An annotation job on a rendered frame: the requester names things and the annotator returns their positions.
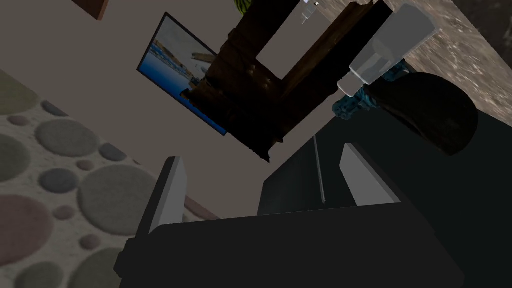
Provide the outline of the brown wooden board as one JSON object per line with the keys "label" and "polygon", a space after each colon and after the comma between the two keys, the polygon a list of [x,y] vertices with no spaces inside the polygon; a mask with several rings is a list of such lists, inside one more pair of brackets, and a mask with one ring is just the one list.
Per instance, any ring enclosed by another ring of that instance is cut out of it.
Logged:
{"label": "brown wooden board", "polygon": [[71,0],[95,20],[101,21],[107,9],[109,0]]}

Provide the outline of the pale rug with coloured dots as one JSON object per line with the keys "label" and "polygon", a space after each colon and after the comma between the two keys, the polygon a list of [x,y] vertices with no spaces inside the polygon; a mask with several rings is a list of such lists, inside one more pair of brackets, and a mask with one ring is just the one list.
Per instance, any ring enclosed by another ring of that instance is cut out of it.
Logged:
{"label": "pale rug with coloured dots", "polygon": [[118,288],[156,179],[0,70],[0,288]]}

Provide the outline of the teal lumpy object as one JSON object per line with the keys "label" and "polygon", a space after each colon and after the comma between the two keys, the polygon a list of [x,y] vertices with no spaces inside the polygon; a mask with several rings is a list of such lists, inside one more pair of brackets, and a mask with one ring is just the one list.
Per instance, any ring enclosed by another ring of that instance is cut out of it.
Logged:
{"label": "teal lumpy object", "polygon": [[[417,73],[417,70],[403,59],[386,71],[379,80],[394,82],[411,73]],[[335,102],[332,106],[332,111],[337,118],[347,121],[351,119],[356,112],[361,110],[369,111],[372,108],[380,109],[381,107],[377,104],[375,99],[372,99],[365,92],[365,88],[361,87],[354,96],[344,96],[342,99]]]}

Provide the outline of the dark wooden table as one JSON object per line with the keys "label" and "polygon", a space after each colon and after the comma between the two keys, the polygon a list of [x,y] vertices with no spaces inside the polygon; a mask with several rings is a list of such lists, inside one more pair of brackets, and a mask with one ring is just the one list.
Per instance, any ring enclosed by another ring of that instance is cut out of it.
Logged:
{"label": "dark wooden table", "polygon": [[346,6],[284,78],[257,56],[300,0],[253,0],[206,76],[183,95],[264,161],[329,96],[392,14],[383,1]]}

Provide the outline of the green plant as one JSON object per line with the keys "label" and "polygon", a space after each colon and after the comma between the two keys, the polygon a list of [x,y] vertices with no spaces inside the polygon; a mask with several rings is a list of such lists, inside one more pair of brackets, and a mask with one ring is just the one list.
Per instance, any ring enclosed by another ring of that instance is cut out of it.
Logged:
{"label": "green plant", "polygon": [[233,0],[234,5],[241,15],[245,15],[252,5],[253,0]]}

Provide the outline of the black cabinet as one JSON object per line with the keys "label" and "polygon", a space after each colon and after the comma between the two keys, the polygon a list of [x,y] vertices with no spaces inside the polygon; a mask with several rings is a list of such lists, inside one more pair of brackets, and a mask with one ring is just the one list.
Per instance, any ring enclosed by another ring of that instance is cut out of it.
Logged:
{"label": "black cabinet", "polygon": [[411,200],[465,275],[463,288],[512,288],[512,127],[478,112],[470,144],[447,156],[381,109],[335,117],[262,186],[259,215],[354,207],[340,170],[353,144]]}

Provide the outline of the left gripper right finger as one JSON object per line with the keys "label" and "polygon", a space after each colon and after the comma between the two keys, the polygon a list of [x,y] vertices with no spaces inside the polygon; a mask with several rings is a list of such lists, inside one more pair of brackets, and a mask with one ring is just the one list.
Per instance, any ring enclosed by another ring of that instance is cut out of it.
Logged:
{"label": "left gripper right finger", "polygon": [[401,202],[353,144],[344,145],[339,168],[358,207]]}

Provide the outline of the blue framed wall picture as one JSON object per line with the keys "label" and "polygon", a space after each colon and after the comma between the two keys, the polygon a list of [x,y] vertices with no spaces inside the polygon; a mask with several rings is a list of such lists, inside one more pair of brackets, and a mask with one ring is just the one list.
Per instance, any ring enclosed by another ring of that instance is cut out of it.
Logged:
{"label": "blue framed wall picture", "polygon": [[165,12],[137,71],[221,136],[226,136],[226,129],[194,107],[183,94],[199,86],[216,56],[203,41]]}

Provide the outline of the pale grey bottle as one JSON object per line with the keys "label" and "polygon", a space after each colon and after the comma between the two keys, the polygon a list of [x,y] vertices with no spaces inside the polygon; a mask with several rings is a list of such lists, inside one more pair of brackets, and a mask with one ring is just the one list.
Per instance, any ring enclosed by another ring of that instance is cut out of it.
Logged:
{"label": "pale grey bottle", "polygon": [[384,22],[357,57],[349,72],[337,82],[348,97],[370,85],[437,33],[433,16],[414,3],[405,2]]}

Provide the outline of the dark brown round bowl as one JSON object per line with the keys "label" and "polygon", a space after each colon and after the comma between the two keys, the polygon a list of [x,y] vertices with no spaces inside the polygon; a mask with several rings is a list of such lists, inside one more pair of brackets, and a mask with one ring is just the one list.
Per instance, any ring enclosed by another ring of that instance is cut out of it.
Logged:
{"label": "dark brown round bowl", "polygon": [[363,87],[385,111],[448,156],[465,149],[479,123],[472,99],[452,82],[425,72]]}

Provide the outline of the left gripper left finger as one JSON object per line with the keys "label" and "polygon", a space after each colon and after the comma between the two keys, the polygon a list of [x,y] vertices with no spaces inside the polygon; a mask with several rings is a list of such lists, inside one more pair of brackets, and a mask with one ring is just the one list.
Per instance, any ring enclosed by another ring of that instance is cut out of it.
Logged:
{"label": "left gripper left finger", "polygon": [[135,237],[149,235],[162,225],[182,222],[187,194],[187,173],[183,159],[168,157],[159,173]]}

